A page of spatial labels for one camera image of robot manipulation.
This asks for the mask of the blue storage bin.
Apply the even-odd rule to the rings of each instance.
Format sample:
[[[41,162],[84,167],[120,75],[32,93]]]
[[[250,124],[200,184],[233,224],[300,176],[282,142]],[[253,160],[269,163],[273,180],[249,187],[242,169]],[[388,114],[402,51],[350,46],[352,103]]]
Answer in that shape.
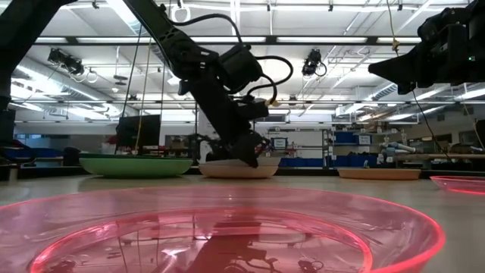
[[[358,145],[358,136],[349,131],[337,131],[334,133],[334,141],[336,145],[356,146]]]

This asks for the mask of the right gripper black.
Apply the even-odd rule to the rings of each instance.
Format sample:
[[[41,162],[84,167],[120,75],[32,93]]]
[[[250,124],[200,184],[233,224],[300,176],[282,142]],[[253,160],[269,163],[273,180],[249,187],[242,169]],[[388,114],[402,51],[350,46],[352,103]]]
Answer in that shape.
[[[420,42],[407,54],[370,64],[368,72],[396,84],[399,95],[436,83],[485,83],[485,42]]]

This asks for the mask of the tan orange plastic plate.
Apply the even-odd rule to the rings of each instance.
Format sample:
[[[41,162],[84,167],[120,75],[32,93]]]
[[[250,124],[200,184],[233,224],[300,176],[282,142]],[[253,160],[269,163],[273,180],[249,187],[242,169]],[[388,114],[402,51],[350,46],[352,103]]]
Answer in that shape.
[[[418,180],[419,169],[398,168],[339,168],[339,176],[356,180]]]

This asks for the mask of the black office chair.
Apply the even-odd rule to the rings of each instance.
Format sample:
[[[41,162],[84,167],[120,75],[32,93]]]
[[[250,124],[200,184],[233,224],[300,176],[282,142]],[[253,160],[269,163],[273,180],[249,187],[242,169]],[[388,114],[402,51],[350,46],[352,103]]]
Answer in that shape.
[[[79,166],[81,151],[75,147],[66,147],[63,155],[63,166]]]

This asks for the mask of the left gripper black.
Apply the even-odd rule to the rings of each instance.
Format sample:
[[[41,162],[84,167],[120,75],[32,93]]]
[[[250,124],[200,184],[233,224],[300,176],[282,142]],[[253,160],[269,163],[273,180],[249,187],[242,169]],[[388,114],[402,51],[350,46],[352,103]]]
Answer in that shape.
[[[185,81],[190,93],[218,135],[220,145],[252,168],[258,167],[255,148],[262,142],[250,121],[269,115],[263,99],[245,96],[232,99],[214,74],[206,73]]]

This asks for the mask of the green plastic plate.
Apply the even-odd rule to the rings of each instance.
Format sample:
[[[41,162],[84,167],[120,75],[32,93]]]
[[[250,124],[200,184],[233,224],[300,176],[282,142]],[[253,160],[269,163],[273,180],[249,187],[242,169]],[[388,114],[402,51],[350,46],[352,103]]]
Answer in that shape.
[[[192,167],[190,158],[135,155],[80,154],[80,165],[90,174],[111,178],[176,177]]]

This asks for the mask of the beige plastic plate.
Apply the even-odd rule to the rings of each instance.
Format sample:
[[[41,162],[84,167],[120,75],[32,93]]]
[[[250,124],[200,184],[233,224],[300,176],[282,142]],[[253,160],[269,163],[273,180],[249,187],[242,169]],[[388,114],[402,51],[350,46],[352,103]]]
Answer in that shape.
[[[199,165],[199,170],[212,178],[264,179],[275,175],[280,164],[280,158],[276,157],[260,157],[257,161],[257,168],[239,159],[205,162]]]

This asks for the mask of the wooden background table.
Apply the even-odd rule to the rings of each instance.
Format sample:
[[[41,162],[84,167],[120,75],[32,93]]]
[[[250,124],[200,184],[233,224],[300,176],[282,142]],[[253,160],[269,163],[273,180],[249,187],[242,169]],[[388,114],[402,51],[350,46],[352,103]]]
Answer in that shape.
[[[433,159],[485,159],[485,154],[401,154],[393,156],[395,161],[430,161]]]

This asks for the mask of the black overhead frame bar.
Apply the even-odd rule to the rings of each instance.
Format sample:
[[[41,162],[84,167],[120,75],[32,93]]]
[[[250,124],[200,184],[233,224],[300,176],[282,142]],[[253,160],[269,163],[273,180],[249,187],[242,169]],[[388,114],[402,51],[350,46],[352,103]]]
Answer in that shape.
[[[421,39],[413,36],[397,36],[400,45],[418,44]],[[201,45],[232,45],[242,41],[251,45],[316,45],[316,46],[390,46],[391,36],[193,36],[192,40]],[[148,44],[153,38],[142,36],[41,36],[36,46],[122,46],[137,43]]]

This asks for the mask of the black computer monitor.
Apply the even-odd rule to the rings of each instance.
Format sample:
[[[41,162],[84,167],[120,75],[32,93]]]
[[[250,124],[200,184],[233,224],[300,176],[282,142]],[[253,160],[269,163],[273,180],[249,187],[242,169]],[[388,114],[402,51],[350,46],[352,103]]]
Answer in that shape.
[[[140,152],[145,146],[158,146],[161,116],[142,115],[120,118],[116,126],[117,150],[128,148]]]

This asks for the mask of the large transparent pink plastic plate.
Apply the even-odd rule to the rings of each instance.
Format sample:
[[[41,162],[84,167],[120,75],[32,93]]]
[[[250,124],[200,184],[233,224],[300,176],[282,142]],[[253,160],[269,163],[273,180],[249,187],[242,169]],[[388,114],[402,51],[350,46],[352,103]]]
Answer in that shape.
[[[0,273],[419,273],[445,241],[415,209],[323,190],[146,187],[0,207]]]

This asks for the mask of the blue storage bins row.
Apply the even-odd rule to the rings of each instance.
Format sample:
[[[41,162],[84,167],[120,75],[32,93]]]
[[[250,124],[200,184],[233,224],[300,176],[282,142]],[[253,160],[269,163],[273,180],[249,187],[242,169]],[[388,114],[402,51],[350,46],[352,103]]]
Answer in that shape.
[[[335,159],[331,156],[325,158],[282,158],[279,166],[283,168],[357,168],[363,167],[365,162],[368,165],[376,165],[377,157],[374,155],[337,155]]]

